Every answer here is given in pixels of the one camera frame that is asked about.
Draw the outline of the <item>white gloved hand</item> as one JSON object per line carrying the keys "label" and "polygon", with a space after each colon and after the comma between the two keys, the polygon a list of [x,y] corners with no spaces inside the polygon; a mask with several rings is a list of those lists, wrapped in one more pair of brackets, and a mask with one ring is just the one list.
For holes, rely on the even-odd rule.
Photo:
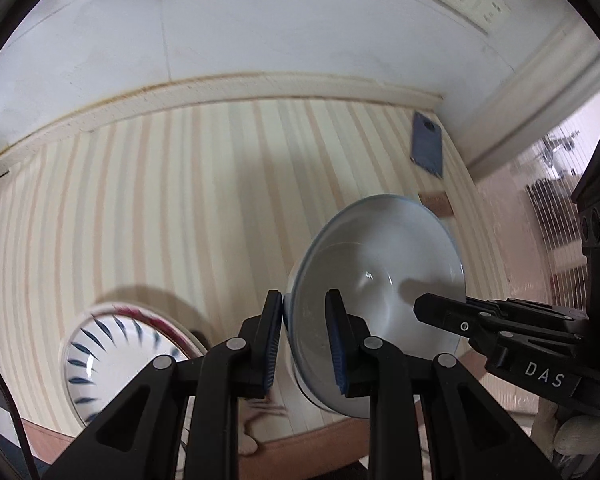
{"label": "white gloved hand", "polygon": [[600,454],[600,417],[540,399],[531,439],[563,479],[580,479]]}

